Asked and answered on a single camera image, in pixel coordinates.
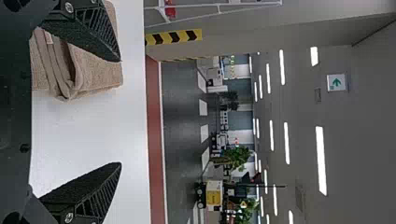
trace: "ceiling light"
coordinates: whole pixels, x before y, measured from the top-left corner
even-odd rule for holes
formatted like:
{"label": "ceiling light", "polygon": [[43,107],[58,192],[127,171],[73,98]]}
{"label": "ceiling light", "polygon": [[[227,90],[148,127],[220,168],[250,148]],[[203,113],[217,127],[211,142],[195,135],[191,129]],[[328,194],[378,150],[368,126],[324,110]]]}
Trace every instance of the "ceiling light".
{"label": "ceiling light", "polygon": [[280,83],[282,86],[286,84],[285,78],[285,58],[283,55],[283,49],[279,51],[279,61],[280,61]]}
{"label": "ceiling light", "polygon": [[323,127],[318,126],[316,128],[316,133],[317,133],[319,191],[325,196],[327,196],[326,159],[324,153]]}

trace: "potted plant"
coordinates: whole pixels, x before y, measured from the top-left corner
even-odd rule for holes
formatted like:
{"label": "potted plant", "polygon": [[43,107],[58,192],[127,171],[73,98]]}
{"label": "potted plant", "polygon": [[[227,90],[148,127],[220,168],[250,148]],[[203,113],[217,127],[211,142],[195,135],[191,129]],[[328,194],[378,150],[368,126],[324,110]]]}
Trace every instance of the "potted plant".
{"label": "potted plant", "polygon": [[252,152],[248,147],[227,148],[224,150],[223,156],[212,158],[211,161],[213,161],[215,165],[231,165],[232,171],[238,169],[242,172],[246,169],[245,163],[251,155]]}
{"label": "potted plant", "polygon": [[241,202],[246,203],[246,207],[242,207],[240,204],[237,206],[237,216],[235,219],[235,224],[248,224],[253,216],[254,211],[259,210],[259,203],[252,198],[246,198],[241,200]]}
{"label": "potted plant", "polygon": [[220,110],[232,110],[235,111],[239,107],[238,93],[236,91],[226,91],[220,95]]}

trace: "folded towel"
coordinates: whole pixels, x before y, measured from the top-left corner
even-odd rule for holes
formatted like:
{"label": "folded towel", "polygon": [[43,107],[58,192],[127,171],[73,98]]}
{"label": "folded towel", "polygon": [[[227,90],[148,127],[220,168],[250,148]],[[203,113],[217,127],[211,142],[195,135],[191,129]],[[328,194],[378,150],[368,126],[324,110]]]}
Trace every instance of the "folded towel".
{"label": "folded towel", "polygon": [[[117,35],[113,5],[104,1]],[[107,62],[36,28],[30,40],[34,91],[49,90],[62,101],[107,91],[122,85],[120,63]]]}

